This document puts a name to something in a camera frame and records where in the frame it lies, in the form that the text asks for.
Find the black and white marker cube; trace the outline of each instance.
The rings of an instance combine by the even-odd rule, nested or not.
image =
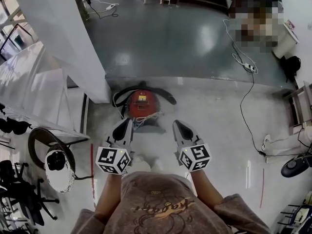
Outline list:
[[[190,172],[205,168],[211,160],[208,144],[183,147],[180,152],[179,160]]]
[[[96,164],[105,173],[121,175],[131,159],[126,149],[99,147]]]

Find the brown t-shirt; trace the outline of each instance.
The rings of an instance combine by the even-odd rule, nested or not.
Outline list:
[[[121,202],[106,224],[83,209],[72,234],[180,234],[271,233],[235,194],[210,209],[190,190],[182,177],[136,172],[122,180]]]

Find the white pillar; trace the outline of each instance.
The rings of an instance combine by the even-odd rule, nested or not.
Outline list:
[[[75,0],[17,0],[27,21],[65,73],[95,103],[110,101],[110,87]]]

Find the black bag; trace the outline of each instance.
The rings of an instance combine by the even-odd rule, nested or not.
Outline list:
[[[285,57],[281,58],[281,65],[287,77],[286,82],[288,79],[292,82],[295,81],[295,76],[297,76],[297,71],[301,67],[301,60],[300,58],[294,56],[286,59]]]

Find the concrete floor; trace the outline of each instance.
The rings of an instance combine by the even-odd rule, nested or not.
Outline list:
[[[237,82],[237,87],[244,82]],[[168,88],[177,100],[172,106],[160,98],[164,116],[159,124],[166,130],[160,134],[134,134],[132,149],[137,154],[149,158],[159,157],[168,173],[185,176],[187,171],[179,167],[174,156],[176,143],[172,132],[172,122],[181,119],[195,127],[201,137],[209,144],[212,162],[205,172],[223,196],[239,193],[250,208],[265,223],[275,229],[279,220],[279,212],[288,204],[301,203],[306,193],[312,188],[312,169],[293,177],[284,178],[280,169],[285,161],[266,164],[262,156],[255,151],[251,136],[245,126],[239,104],[246,91],[239,89],[199,89]],[[245,118],[253,132],[255,144],[261,147],[263,137],[271,134],[274,138],[282,138],[288,134],[289,118],[283,101],[265,93],[252,92],[243,103]],[[91,140],[72,146],[76,159],[78,176],[90,174],[90,145],[96,151],[101,145],[104,134],[120,120],[120,116],[110,104],[90,104],[88,113],[88,134]],[[43,170],[38,169],[30,161],[27,152],[27,135],[14,138],[17,151],[13,158],[27,161],[30,167],[25,175],[36,181],[45,178]],[[246,189],[246,167],[251,162],[251,187]],[[262,173],[265,170],[264,195],[261,209]],[[95,197],[99,197],[106,180],[106,174],[95,166]],[[45,181],[43,194],[46,197],[58,197],[60,204],[49,203],[48,208],[58,216],[51,220],[42,211],[45,226],[38,226],[42,234],[70,233],[82,208],[94,209],[91,180],[76,181],[70,192],[56,193]]]
[[[86,29],[107,78],[195,77],[250,81],[233,59],[227,15],[193,5],[160,5],[158,0],[100,0],[119,3],[118,17],[90,14]],[[93,2],[103,11],[107,4]],[[256,62],[255,83],[292,88],[271,52],[244,51]]]

